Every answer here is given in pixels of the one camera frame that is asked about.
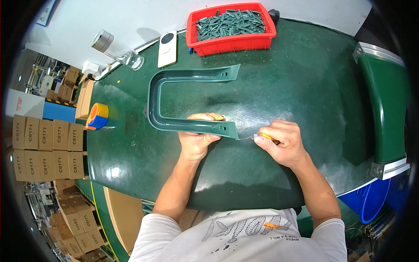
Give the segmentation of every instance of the white t-shirt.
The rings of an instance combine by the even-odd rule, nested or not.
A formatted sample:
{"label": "white t-shirt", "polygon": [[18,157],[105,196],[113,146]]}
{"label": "white t-shirt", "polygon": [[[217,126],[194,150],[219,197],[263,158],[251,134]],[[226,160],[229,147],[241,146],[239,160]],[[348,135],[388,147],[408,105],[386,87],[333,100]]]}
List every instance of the white t-shirt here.
{"label": "white t-shirt", "polygon": [[218,212],[182,233],[161,214],[144,216],[129,262],[347,261],[344,223],[333,218],[301,237],[293,209]]}

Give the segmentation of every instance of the glass water bottle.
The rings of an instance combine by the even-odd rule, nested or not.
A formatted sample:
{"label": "glass water bottle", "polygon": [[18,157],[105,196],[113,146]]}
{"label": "glass water bottle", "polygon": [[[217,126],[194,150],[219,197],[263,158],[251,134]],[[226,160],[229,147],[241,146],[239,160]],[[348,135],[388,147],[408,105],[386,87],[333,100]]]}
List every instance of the glass water bottle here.
{"label": "glass water bottle", "polygon": [[144,63],[144,57],[139,56],[125,44],[116,41],[111,33],[103,29],[96,34],[92,47],[121,64],[129,66],[134,71],[140,69]]}

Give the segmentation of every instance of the green u-shaped plastic part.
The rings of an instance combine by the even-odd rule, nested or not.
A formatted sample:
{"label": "green u-shaped plastic part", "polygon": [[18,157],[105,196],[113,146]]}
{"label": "green u-shaped plastic part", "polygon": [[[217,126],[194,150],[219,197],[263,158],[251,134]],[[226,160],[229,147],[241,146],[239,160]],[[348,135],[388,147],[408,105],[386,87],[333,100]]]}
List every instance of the green u-shaped plastic part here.
{"label": "green u-shaped plastic part", "polygon": [[162,131],[194,132],[238,139],[235,122],[163,117],[160,113],[161,86],[170,82],[221,82],[236,80],[240,64],[208,69],[165,69],[150,80],[147,118]]}

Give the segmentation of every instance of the printed graphic on t-shirt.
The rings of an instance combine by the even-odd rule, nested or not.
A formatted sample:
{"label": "printed graphic on t-shirt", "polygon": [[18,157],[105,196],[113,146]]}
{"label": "printed graphic on t-shirt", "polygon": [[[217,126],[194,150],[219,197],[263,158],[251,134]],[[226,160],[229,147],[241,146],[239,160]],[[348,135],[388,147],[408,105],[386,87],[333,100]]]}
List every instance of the printed graphic on t-shirt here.
{"label": "printed graphic on t-shirt", "polygon": [[[233,251],[235,251],[235,249],[238,247],[237,244],[233,246],[231,246],[230,244],[235,243],[237,241],[237,237],[239,235],[241,236],[255,236],[258,233],[260,233],[261,235],[267,235],[269,232],[271,232],[272,230],[284,230],[287,231],[288,228],[291,226],[291,222],[287,221],[284,225],[280,225],[281,223],[281,215],[274,215],[271,217],[271,219],[269,220],[269,222],[266,222],[266,218],[269,218],[270,216],[258,216],[256,218],[254,218],[253,220],[251,220],[248,225],[247,224],[247,219],[243,219],[234,223],[231,223],[230,225],[225,225],[224,223],[222,223],[221,221],[217,221],[218,217],[212,218],[211,219],[211,223],[208,226],[208,230],[206,232],[206,234],[204,235],[204,237],[202,238],[202,242],[205,242],[208,238],[210,237],[217,237],[220,238],[222,236],[228,236],[231,231],[233,231],[233,234],[231,235],[231,237],[229,237],[229,240],[227,241],[228,244],[226,244],[224,246],[224,248],[220,249],[216,249],[214,251],[211,252],[211,254],[213,254],[214,252],[217,252],[219,250],[226,250],[226,249],[231,249],[233,248]],[[273,237],[269,237],[271,240],[275,240],[275,239],[284,239],[286,241],[299,241],[299,238],[296,236],[292,236],[292,235],[283,235],[283,236],[273,236]]]}

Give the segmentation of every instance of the red plastic bin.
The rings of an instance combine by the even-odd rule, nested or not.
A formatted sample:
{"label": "red plastic bin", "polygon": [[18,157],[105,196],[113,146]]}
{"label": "red plastic bin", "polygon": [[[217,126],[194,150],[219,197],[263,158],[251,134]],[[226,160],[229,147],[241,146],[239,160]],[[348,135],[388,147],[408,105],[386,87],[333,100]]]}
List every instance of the red plastic bin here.
{"label": "red plastic bin", "polygon": [[[260,17],[265,23],[265,33],[224,36],[199,42],[197,39],[197,20],[203,17],[215,16],[217,10],[220,11],[220,14],[224,13],[226,9],[259,11]],[[219,54],[238,50],[268,49],[271,46],[272,38],[276,35],[277,31],[274,22],[261,3],[220,5],[198,10],[189,15],[186,26],[186,44],[188,47],[194,48],[201,57],[209,54]]]}

